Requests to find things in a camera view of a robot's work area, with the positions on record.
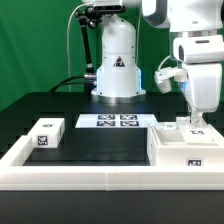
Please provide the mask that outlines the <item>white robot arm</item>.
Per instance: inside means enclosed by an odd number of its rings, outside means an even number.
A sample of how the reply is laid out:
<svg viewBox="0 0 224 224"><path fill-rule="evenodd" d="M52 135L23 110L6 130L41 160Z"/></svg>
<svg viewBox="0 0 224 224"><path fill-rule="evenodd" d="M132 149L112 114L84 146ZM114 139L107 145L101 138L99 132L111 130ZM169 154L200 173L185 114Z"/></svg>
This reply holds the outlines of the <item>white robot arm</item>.
<svg viewBox="0 0 224 224"><path fill-rule="evenodd" d="M134 98L145 91L133 60L135 29L119 15L129 7L141 10L152 27L169 30L169 57L175 67L159 68L154 80L162 93L178 82L188 103L190 119L214 112L220 102L224 39L224 0L82 0L90 24L103 24L102 64L97 70L99 99Z"/></svg>

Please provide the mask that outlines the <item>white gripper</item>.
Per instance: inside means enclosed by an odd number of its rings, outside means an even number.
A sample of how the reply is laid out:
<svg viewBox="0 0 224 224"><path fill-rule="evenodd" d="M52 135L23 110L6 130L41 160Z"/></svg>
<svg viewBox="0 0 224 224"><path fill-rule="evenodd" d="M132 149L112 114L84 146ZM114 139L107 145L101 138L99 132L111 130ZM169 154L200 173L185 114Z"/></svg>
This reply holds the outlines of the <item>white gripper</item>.
<svg viewBox="0 0 224 224"><path fill-rule="evenodd" d="M219 105L221 62L224 61L223 37L177 37L173 41L173 56L187 72L187 80L181 89L194 110L190 121L192 124L200 124L202 112L214 112Z"/></svg>

